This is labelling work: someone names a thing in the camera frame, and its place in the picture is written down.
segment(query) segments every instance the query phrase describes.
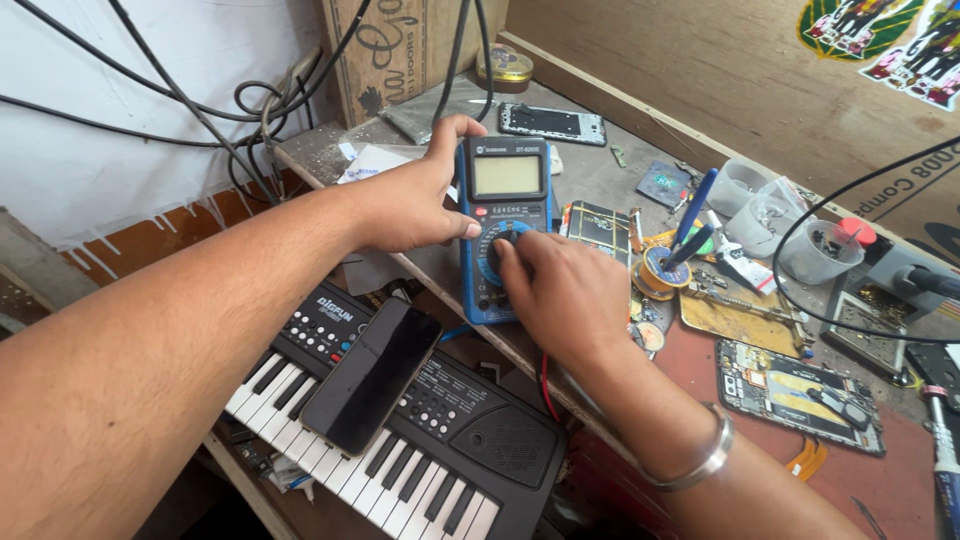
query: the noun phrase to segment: multimeter display screen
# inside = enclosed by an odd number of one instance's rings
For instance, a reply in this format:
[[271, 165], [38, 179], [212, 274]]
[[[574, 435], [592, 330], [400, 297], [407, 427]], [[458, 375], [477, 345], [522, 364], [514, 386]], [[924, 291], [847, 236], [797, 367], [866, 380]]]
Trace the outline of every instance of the multimeter display screen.
[[540, 157], [490, 157], [473, 159], [473, 193], [537, 193], [540, 191]]

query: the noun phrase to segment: solder wire spool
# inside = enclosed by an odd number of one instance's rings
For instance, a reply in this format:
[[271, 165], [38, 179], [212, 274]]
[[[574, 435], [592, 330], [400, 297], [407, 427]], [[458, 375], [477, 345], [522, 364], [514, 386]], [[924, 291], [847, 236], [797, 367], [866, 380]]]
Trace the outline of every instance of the solder wire spool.
[[669, 248], [654, 246], [643, 252], [643, 257], [630, 269], [630, 279], [637, 290], [654, 300], [670, 300], [677, 289], [686, 286], [693, 278], [685, 262], [670, 272], [663, 271]]

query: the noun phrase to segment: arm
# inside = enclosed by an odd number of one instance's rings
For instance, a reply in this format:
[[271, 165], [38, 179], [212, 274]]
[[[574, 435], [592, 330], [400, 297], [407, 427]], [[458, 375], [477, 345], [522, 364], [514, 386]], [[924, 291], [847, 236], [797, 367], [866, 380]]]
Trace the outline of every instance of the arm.
[[4, 535], [130, 538], [337, 262], [480, 233], [442, 203], [457, 136], [485, 132], [448, 117], [422, 160], [271, 209], [0, 343]]
[[[494, 248], [524, 327], [600, 405], [647, 472], [667, 480], [702, 463], [717, 437], [716, 417], [648, 361], [624, 331], [627, 269], [555, 234], [525, 233], [515, 248], [505, 240]], [[574, 296], [591, 301], [572, 304]], [[571, 321], [582, 331], [565, 331]], [[739, 434], [723, 468], [689, 489], [664, 494], [663, 501], [683, 538], [864, 538]]]

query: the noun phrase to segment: hand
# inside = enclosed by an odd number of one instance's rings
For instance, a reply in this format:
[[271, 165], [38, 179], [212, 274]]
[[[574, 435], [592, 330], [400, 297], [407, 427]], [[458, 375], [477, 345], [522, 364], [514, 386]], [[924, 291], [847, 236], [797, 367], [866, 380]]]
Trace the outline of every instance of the hand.
[[361, 216], [356, 248], [403, 253], [480, 234], [479, 223], [459, 211], [444, 209], [443, 203], [453, 178], [457, 137], [486, 134], [476, 120], [453, 114], [434, 126], [423, 158], [338, 187], [350, 201], [352, 214]]
[[630, 277], [623, 264], [558, 234], [536, 231], [521, 234], [516, 247], [501, 239], [493, 248], [517, 318], [574, 378], [585, 368], [602, 368], [600, 362], [611, 356], [605, 352], [624, 344], [636, 349], [627, 334]]

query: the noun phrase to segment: multimeter rotary dial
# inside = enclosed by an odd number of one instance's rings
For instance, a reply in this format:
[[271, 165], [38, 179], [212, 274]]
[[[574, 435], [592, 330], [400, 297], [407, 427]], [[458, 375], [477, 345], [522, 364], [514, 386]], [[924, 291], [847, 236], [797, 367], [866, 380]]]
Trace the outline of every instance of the multimeter rotary dial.
[[503, 281], [500, 280], [500, 256], [493, 248], [493, 241], [502, 238], [511, 244], [516, 244], [516, 238], [527, 231], [530, 231], [530, 226], [526, 223], [509, 219], [494, 223], [484, 231], [477, 249], [477, 266], [480, 267], [480, 273], [487, 278], [488, 282], [498, 287], [503, 286]]

